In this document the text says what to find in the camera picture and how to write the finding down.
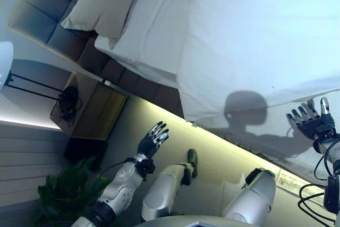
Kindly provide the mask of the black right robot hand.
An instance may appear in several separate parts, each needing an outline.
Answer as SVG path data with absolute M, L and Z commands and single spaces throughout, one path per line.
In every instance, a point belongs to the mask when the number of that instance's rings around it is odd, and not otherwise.
M 326 97 L 320 100 L 320 112 L 315 108 L 313 100 L 302 103 L 297 109 L 286 114 L 288 122 L 310 140 L 326 140 L 335 138 L 335 121 L 330 113 L 329 101 Z

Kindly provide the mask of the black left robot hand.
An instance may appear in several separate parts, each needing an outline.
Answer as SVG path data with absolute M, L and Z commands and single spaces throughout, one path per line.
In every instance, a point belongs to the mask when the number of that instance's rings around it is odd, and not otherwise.
M 169 129 L 163 121 L 156 123 L 139 142 L 137 153 L 152 159 L 161 145 L 168 139 Z

